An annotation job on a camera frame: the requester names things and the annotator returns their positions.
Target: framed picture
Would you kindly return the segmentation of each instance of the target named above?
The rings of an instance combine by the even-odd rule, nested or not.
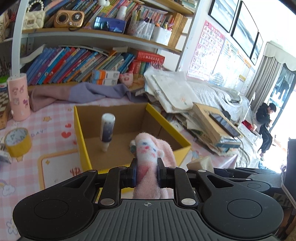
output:
[[[261,48],[262,48],[262,45],[263,45],[263,39],[261,37],[261,34],[258,32],[257,38],[256,38],[256,44],[253,47],[253,51],[252,51],[252,54],[251,54],[251,57],[250,57],[250,60],[252,61],[252,63],[254,65],[256,65],[259,53],[260,53]]]
[[[248,57],[251,56],[257,33],[258,28],[246,5],[241,1],[231,36]]]
[[[209,16],[211,16],[227,33],[230,32],[239,0],[213,0]]]

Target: black pants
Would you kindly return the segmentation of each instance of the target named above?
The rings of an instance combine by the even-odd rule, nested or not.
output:
[[[265,153],[267,150],[269,150],[271,143],[272,143],[272,136],[265,127],[265,125],[262,125],[259,130],[259,134],[262,135],[263,143],[260,147],[262,153]]]

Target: black smartphone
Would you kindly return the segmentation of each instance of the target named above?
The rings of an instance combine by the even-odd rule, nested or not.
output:
[[[210,114],[210,117],[231,137],[240,136],[240,133],[234,129],[221,115]]]

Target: pink poster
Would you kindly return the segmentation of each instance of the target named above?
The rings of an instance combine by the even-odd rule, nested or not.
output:
[[[225,36],[208,21],[205,21],[187,76],[208,81],[215,68],[224,40]]]

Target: black jacket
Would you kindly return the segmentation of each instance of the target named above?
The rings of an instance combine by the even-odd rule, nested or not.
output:
[[[266,103],[263,103],[256,113],[256,120],[260,124],[269,124],[270,123],[270,116],[267,112],[268,105]]]

